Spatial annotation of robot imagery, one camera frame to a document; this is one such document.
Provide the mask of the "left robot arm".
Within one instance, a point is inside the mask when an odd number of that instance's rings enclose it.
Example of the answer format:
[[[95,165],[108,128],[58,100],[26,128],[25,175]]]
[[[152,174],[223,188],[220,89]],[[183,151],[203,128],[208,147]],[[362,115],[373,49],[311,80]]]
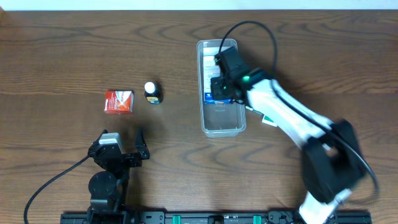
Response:
[[[85,223],[184,223],[181,215],[160,212],[141,212],[125,205],[130,169],[140,167],[144,160],[150,159],[150,152],[142,129],[138,129],[136,152],[123,154],[119,133],[103,130],[97,140],[89,147],[87,158],[103,170],[89,181],[91,194],[90,208]]]

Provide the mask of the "white green medicine box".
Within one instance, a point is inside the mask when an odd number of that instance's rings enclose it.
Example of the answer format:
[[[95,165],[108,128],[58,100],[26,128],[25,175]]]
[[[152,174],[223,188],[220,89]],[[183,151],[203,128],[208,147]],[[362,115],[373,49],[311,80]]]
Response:
[[[275,122],[273,122],[273,120],[271,120],[270,117],[268,117],[268,116],[262,114],[262,113],[259,112],[259,111],[256,111],[256,110],[252,109],[252,108],[249,107],[249,106],[245,106],[245,108],[246,108],[247,110],[249,110],[250,112],[253,112],[253,113],[255,113],[255,114],[260,115],[260,116],[262,117],[262,123],[267,124],[267,125],[269,125],[269,126],[277,127],[277,124],[276,124]]]

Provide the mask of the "red orange medicine box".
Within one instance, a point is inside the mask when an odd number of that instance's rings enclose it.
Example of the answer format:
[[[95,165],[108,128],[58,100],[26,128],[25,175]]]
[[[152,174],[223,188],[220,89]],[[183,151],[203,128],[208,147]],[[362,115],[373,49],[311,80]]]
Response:
[[[133,114],[133,91],[105,92],[104,112],[106,114]]]

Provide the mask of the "dark bottle white cap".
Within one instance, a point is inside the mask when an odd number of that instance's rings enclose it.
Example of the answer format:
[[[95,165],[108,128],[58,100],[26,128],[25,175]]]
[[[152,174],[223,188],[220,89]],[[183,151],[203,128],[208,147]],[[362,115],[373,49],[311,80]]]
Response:
[[[156,82],[145,83],[144,90],[144,96],[150,104],[158,105],[163,101],[163,94],[160,86]]]

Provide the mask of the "clear plastic container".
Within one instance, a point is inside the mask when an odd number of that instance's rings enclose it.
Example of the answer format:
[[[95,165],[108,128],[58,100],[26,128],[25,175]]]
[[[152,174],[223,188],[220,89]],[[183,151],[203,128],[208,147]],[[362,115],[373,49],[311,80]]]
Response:
[[[211,93],[211,79],[220,76],[214,56],[219,48],[237,47],[234,39],[201,40],[197,43],[198,88],[201,128],[209,138],[233,137],[246,129],[245,108],[227,100],[216,101]]]

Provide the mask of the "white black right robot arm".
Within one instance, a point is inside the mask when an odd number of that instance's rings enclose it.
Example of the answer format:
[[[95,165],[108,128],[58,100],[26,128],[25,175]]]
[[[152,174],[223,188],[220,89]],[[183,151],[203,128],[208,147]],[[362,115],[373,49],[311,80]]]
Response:
[[[263,69],[222,69],[211,88],[214,96],[237,100],[268,116],[301,150],[307,194],[294,223],[330,221],[340,203],[371,172],[349,122],[334,122],[311,111]]]

